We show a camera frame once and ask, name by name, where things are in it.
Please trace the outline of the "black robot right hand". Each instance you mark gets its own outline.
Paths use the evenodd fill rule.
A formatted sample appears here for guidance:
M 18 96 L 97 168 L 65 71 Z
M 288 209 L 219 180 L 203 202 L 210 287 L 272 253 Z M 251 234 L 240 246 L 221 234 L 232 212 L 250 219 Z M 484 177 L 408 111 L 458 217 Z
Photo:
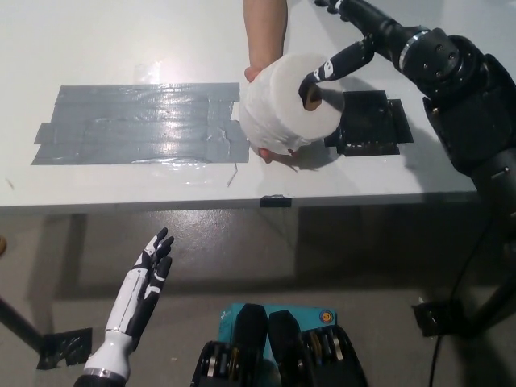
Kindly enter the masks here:
M 339 15 L 363 34 L 364 38 L 335 54 L 324 64 L 308 73 L 300 84 L 299 96 L 305 98 L 310 88 L 323 81 L 337 81 L 367 65 L 375 54 L 383 56 L 402 72 L 408 52 L 417 37 L 428 29 L 422 26 L 405 27 L 366 1 L 317 1 L 316 6 Z

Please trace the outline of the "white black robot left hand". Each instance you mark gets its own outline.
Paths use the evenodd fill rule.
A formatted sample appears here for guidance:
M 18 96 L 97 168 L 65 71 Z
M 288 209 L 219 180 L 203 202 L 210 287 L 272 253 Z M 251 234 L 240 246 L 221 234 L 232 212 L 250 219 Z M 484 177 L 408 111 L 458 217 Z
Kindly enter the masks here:
M 89 356 L 75 386 L 124 386 L 136 350 L 169 275 L 174 241 L 168 229 L 154 235 L 127 272 L 108 318 L 100 348 Z

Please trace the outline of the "person's bare hand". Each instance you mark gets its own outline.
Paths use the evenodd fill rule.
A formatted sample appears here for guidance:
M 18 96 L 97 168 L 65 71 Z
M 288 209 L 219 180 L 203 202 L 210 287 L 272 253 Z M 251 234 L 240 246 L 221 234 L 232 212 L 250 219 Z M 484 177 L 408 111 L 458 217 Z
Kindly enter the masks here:
M 243 133 L 246 135 L 247 140 L 250 143 L 251 149 L 255 154 L 258 155 L 266 164 L 271 164 L 273 161 L 277 161 L 286 164 L 288 161 L 295 160 L 298 156 L 298 152 L 289 149 L 286 154 L 275 153 L 267 148 L 260 147 L 256 144 L 255 135 L 252 134 L 252 122 L 253 119 L 249 115 L 248 108 L 246 107 L 246 101 L 248 96 L 248 87 L 260 74 L 262 68 L 249 66 L 244 70 L 245 79 L 248 81 L 248 85 L 243 88 L 243 92 L 240 96 L 239 102 L 239 124 Z

